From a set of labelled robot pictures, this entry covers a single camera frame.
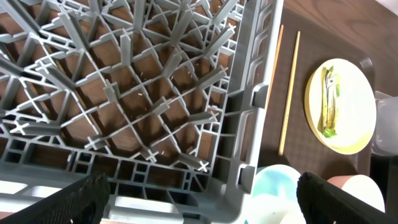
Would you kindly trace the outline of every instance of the wooden chopstick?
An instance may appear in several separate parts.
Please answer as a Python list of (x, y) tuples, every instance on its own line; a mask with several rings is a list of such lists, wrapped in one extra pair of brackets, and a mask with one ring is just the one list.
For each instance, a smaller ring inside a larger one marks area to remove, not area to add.
[(292, 102), (294, 76), (296, 73), (297, 54), (299, 52), (299, 42), (300, 42), (300, 31), (297, 32), (296, 44), (294, 47), (292, 69), (290, 71), (289, 89), (287, 91), (287, 99), (286, 99), (286, 105), (285, 105), (284, 122), (282, 123), (282, 131), (280, 133), (279, 150), (278, 150), (278, 155), (280, 155), (280, 156), (284, 154), (287, 123), (289, 122), (290, 103)]
[(272, 76), (271, 76), (271, 83), (269, 84), (269, 91), (268, 91), (268, 96), (267, 96), (267, 104), (266, 104), (266, 110), (268, 109), (268, 103), (271, 98), (271, 91), (272, 91), (272, 84), (274, 83), (274, 76), (275, 76), (275, 70), (276, 70), (276, 65), (278, 64), (278, 57), (279, 57), (279, 49), (280, 49), (280, 43), (282, 42), (282, 34), (284, 33), (284, 26), (280, 26), (279, 30), (279, 37), (278, 37), (278, 44), (276, 45), (276, 53), (275, 53), (275, 61), (274, 61), (274, 69), (272, 71)]

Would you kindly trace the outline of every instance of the dish rack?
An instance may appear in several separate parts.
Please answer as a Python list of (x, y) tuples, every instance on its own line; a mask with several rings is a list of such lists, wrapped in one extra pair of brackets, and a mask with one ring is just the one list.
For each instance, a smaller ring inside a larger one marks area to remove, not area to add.
[(104, 219), (243, 222), (282, 6), (3, 1), (0, 207), (105, 172)]

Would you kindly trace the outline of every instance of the dark wooden surface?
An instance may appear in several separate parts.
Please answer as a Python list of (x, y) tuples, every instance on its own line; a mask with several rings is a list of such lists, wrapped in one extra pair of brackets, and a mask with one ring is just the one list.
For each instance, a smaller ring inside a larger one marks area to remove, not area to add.
[(367, 53), (377, 91), (398, 96), (398, 16), (375, 0), (285, 0), (284, 6)]

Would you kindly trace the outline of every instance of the yellow plate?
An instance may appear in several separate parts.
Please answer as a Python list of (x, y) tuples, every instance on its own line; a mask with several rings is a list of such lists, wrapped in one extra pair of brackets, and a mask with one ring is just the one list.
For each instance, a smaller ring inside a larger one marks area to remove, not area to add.
[[(322, 134), (322, 68), (334, 66), (340, 74), (337, 135), (326, 138)], [(376, 104), (372, 88), (353, 63), (331, 59), (323, 63), (310, 77), (305, 89), (305, 115), (312, 132), (319, 141), (341, 154), (354, 154), (362, 150), (372, 138), (376, 125)]]

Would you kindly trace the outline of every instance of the food on plate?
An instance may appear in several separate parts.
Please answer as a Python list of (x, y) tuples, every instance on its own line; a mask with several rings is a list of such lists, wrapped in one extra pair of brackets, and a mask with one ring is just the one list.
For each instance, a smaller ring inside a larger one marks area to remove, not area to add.
[(333, 66), (323, 67), (322, 79), (322, 134), (326, 138), (337, 135), (336, 122), (338, 119), (340, 97), (340, 75), (333, 73)]

